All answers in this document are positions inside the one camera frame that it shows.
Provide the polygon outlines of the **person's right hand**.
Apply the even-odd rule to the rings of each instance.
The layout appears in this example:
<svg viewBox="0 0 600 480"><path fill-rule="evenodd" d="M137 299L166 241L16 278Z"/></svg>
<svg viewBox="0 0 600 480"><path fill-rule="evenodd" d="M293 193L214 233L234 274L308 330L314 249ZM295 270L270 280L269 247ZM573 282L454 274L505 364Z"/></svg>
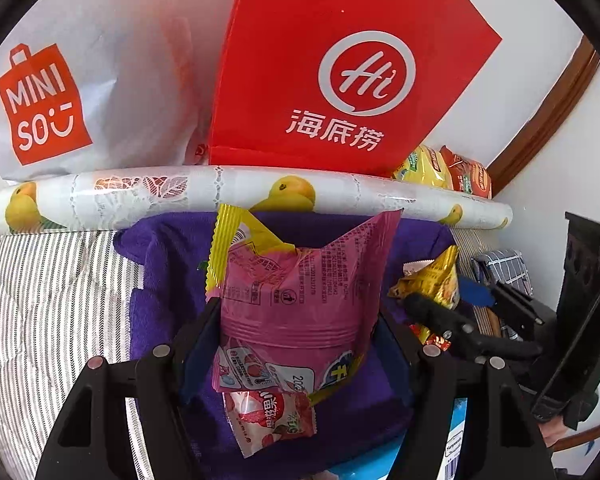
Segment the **person's right hand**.
<svg viewBox="0 0 600 480"><path fill-rule="evenodd" d="M549 422L542 422L539 428L543 437L543 441L548 448L555 445L560 439L565 437L568 427L564 424L562 416L554 417Z"/></svg>

